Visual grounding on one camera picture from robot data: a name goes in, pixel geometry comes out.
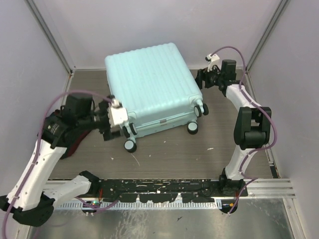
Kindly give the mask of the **mint green suitcase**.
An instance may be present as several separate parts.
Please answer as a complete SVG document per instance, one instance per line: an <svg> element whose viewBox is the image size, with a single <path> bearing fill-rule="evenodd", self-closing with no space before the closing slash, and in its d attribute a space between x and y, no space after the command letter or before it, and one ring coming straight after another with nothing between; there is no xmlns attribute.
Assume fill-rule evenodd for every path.
<svg viewBox="0 0 319 239"><path fill-rule="evenodd" d="M110 93L128 113L120 126L126 151L137 150L137 138L181 125L198 132L208 106L174 43L109 55L105 65Z"/></svg>

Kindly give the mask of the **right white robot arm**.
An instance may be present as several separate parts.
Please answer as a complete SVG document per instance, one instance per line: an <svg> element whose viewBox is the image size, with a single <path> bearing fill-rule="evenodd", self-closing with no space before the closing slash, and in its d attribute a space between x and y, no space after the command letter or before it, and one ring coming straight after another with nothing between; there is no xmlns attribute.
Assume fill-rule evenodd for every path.
<svg viewBox="0 0 319 239"><path fill-rule="evenodd" d="M197 85L200 89L217 86L238 112L233 133L236 147L218 179L222 195L236 195L245 185L245 172L252 157L269 142L272 111L256 103L236 79L235 60L221 61L217 55L206 60L208 66L197 71Z"/></svg>

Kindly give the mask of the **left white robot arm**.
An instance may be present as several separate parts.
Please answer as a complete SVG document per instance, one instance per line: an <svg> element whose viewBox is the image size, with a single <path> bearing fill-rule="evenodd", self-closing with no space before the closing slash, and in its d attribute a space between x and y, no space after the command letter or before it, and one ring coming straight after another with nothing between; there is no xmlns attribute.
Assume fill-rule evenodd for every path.
<svg viewBox="0 0 319 239"><path fill-rule="evenodd" d="M97 129L105 141L119 137L116 126L128 121L122 103L114 96L104 97L95 111L93 94L72 92L65 105L51 114L46 113L40 126L33 154L15 187L1 196L0 208L22 224L40 227L64 202L80 195L95 197L100 191L100 179L88 171L53 190L44 186L60 159L71 156L79 143Z"/></svg>

